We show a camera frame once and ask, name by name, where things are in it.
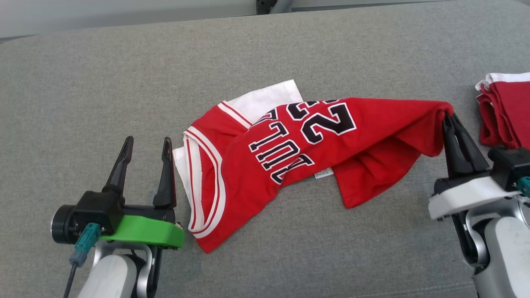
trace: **gray table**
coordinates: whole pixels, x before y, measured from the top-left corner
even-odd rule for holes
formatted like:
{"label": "gray table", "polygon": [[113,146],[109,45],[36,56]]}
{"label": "gray table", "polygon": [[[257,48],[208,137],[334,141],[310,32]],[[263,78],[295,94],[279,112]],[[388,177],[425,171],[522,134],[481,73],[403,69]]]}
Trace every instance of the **gray table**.
{"label": "gray table", "polygon": [[[293,78],[306,101],[446,100],[477,137],[473,85],[530,69],[530,8],[458,1],[59,32],[0,45],[0,296],[59,297],[72,246],[62,204],[99,190],[135,137],[125,197],[149,204],[163,138],[222,100]],[[445,159],[345,209],[333,177],[280,191],[213,253],[190,234],[158,297],[475,297],[451,222],[429,218]],[[176,215],[188,225],[180,180]],[[89,272],[76,275],[75,296]]]}

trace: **white clothing tag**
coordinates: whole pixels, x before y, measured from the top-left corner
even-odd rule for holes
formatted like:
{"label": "white clothing tag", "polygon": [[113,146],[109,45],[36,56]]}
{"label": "white clothing tag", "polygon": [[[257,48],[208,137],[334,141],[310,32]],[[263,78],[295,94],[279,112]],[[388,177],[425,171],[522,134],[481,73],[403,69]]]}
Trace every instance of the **white clothing tag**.
{"label": "white clothing tag", "polygon": [[315,179],[326,177],[326,176],[331,176],[333,174],[334,174],[333,170],[331,168],[327,168],[325,170],[315,173]]}

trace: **folded red garment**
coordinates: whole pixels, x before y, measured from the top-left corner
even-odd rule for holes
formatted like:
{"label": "folded red garment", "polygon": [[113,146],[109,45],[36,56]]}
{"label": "folded red garment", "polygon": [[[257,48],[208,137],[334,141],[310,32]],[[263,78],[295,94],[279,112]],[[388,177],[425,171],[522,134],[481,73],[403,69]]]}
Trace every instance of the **folded red garment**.
{"label": "folded red garment", "polygon": [[475,88],[482,115],[480,142],[530,148],[530,73],[491,73]]}
{"label": "folded red garment", "polygon": [[281,187],[333,167],[347,208],[398,182],[421,154],[443,148],[447,102],[347,98],[214,107],[184,132],[190,231],[211,252],[273,200]]}

